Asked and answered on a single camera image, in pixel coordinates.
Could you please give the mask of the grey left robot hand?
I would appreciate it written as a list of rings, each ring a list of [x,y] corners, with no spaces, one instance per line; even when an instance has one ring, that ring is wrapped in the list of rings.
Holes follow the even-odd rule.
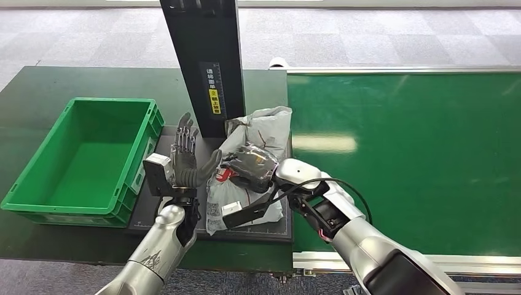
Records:
[[[201,168],[197,167],[195,144],[199,130],[192,129],[193,124],[191,114],[183,114],[171,145],[173,183],[176,187],[198,188],[210,179],[221,163],[222,151],[216,149],[207,163]]]

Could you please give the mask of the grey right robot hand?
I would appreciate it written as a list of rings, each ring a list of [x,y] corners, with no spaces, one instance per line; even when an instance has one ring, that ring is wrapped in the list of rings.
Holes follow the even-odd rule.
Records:
[[[271,187],[279,162],[270,151],[246,142],[222,160],[221,168],[232,171],[230,180],[234,185],[263,194]]]

